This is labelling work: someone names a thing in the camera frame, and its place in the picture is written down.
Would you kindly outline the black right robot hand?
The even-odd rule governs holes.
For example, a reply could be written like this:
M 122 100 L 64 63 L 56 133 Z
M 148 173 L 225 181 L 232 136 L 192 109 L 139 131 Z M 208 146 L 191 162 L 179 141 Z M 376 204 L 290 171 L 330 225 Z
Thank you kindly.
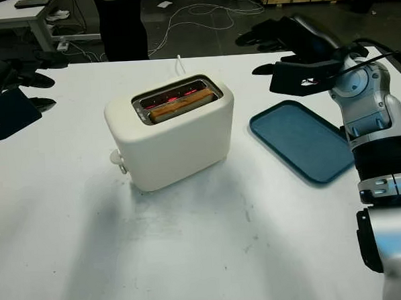
M 240 47 L 257 46 L 260 52 L 291 51 L 282 62 L 314 64 L 333 58 L 342 46 L 337 37 L 313 19 L 302 15 L 267 19 L 237 37 Z

